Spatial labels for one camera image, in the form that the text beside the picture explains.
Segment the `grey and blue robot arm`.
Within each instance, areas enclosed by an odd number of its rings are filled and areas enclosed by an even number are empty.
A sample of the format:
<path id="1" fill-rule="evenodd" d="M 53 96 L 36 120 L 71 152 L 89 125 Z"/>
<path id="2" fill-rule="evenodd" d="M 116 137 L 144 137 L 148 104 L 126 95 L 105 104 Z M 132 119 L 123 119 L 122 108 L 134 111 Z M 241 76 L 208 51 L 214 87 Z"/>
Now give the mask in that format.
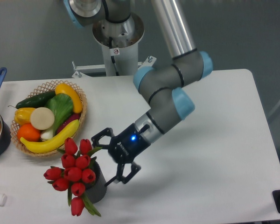
<path id="1" fill-rule="evenodd" d="M 92 25 L 93 36 L 102 48 L 106 75 L 132 75 L 135 88 L 150 106 L 120 134 L 114 135 L 111 128 L 106 128 L 92 137 L 95 147 L 102 137 L 111 138 L 102 148 L 118 165 L 112 182 L 127 183 L 140 170 L 135 157 L 194 111 L 183 87 L 208 76 L 213 70 L 212 60 L 206 52 L 197 50 L 177 0 L 152 1 L 173 60 L 160 70 L 148 63 L 138 64 L 144 26 L 131 11 L 130 1 L 66 0 L 64 5 L 77 27 Z"/>

